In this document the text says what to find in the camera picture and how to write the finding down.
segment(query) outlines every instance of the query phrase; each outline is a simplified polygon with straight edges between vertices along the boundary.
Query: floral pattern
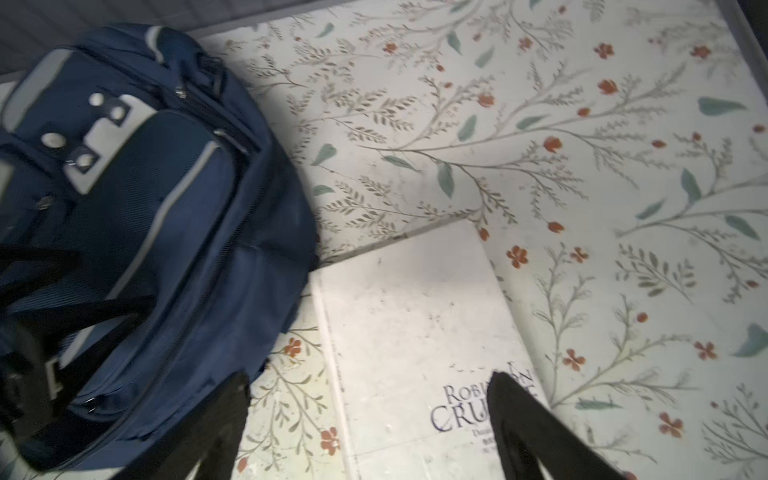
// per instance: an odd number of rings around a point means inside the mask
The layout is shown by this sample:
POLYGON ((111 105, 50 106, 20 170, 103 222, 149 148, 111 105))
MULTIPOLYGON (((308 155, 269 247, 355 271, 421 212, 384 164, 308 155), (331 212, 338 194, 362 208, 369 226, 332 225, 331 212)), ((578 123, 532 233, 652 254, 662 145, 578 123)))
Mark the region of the floral pattern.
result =
MULTIPOLYGON (((300 170, 323 264, 468 218, 590 447, 768 476, 768 108, 714 2, 359 0, 202 43, 300 170)), ((345 478, 322 349, 305 298, 235 478, 345 478)))

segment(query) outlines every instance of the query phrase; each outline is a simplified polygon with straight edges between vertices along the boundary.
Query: green leaf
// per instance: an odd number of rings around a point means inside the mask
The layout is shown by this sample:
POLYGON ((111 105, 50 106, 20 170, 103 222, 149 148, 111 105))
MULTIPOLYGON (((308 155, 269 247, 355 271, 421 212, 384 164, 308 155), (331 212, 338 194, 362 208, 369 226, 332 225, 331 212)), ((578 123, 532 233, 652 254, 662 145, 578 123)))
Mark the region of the green leaf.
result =
POLYGON ((746 328, 746 341, 733 356, 745 359, 757 355, 766 347, 768 347, 768 332, 762 326, 751 323, 746 328))
POLYGON ((333 193, 333 189, 328 185, 316 185, 312 189, 312 195, 314 195, 315 197, 322 194, 332 194, 332 193, 333 193))
POLYGON ((526 128, 545 119, 546 117, 547 115, 538 115, 537 117, 526 117, 520 120, 518 124, 515 126, 518 130, 525 130, 526 128))
POLYGON ((696 182, 694 174, 688 171, 687 168, 683 169, 683 174, 680 176, 680 184, 683 185, 683 190, 688 194, 688 204, 695 204, 701 198, 701 190, 699 184, 696 182))
POLYGON ((413 171, 415 171, 415 172, 417 172, 417 171, 418 171, 418 170, 416 170, 416 169, 413 167, 413 165, 409 164, 407 161, 404 161, 404 160, 403 160, 402 158, 400 158, 400 157, 394 157, 394 156, 392 156, 392 155, 386 155, 386 156, 384 157, 384 160, 388 161, 388 162, 389 162, 389 163, 391 163, 392 165, 397 165, 398 167, 402 167, 402 168, 410 168, 411 170, 413 170, 413 171))
POLYGON ((485 64, 488 63, 488 61, 493 56, 493 49, 494 47, 490 47, 488 50, 484 51, 477 60, 475 60, 475 66, 479 68, 485 67, 485 64))
POLYGON ((623 406, 616 405, 613 402, 603 402, 601 400, 584 400, 579 399, 576 404, 577 410, 605 410, 605 409, 622 409, 623 406))
POLYGON ((737 101, 699 97, 699 110, 708 117, 714 117, 734 110, 746 110, 746 107, 737 101))
POLYGON ((655 204, 648 205, 645 208, 645 210, 641 211, 640 213, 638 213, 634 217, 637 218, 638 220, 645 220, 646 218, 650 217, 651 215, 654 215, 656 212, 661 210, 661 206, 664 205, 664 201, 665 200, 666 200, 666 198, 663 198, 663 199, 659 200, 658 202, 656 202, 655 204))
POLYGON ((333 155, 336 155, 336 152, 338 150, 336 147, 334 147, 331 144, 325 144, 322 147, 320 147, 320 151, 317 152, 317 158, 315 158, 315 161, 312 162, 312 165, 320 165, 322 162, 328 160, 333 155))
POLYGON ((458 52, 458 54, 461 55, 462 54, 462 43, 458 39, 458 37, 456 36, 456 32, 452 31, 451 33, 449 33, 447 39, 448 39, 448 46, 453 48, 454 50, 456 50, 458 52))
POLYGON ((456 134, 459 141, 467 141, 475 134, 475 125, 478 123, 478 116, 472 115, 464 122, 464 126, 456 134))
POLYGON ((451 164, 446 162, 437 164, 437 183, 440 184, 440 188, 448 195, 448 198, 453 198, 453 169, 451 164))
POLYGON ((753 240, 760 240, 757 232, 742 217, 737 217, 736 215, 726 215, 725 223, 728 223, 728 227, 740 231, 753 240))
POLYGON ((453 5, 453 8, 451 8, 451 13, 456 13, 459 10, 463 9, 465 6, 472 3, 472 0, 464 0, 463 2, 458 2, 456 5, 453 5))
POLYGON ((320 32, 320 35, 317 35, 317 38, 322 38, 328 35, 330 32, 333 31, 333 23, 326 23, 326 27, 323 29, 322 32, 320 32))

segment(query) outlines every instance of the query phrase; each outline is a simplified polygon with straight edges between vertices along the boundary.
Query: book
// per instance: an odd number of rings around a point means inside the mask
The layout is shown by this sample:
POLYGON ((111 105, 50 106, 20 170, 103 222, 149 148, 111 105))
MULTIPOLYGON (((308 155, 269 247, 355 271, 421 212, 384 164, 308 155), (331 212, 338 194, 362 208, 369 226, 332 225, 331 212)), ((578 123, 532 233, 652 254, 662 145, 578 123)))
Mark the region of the book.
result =
POLYGON ((474 225, 324 267, 310 285, 347 477, 503 479, 492 372, 546 401, 474 225))

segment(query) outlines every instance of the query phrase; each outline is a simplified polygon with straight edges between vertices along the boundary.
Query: navy blue backpack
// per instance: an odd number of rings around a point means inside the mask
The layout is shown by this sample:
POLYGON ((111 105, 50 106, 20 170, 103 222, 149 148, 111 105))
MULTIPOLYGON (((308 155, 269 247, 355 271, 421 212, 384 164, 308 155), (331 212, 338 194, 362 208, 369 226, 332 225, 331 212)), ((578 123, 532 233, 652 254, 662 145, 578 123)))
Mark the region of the navy blue backpack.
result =
POLYGON ((312 212, 243 85, 169 28, 50 51, 0 126, 0 417, 41 470, 125 466, 259 375, 316 263, 312 212))

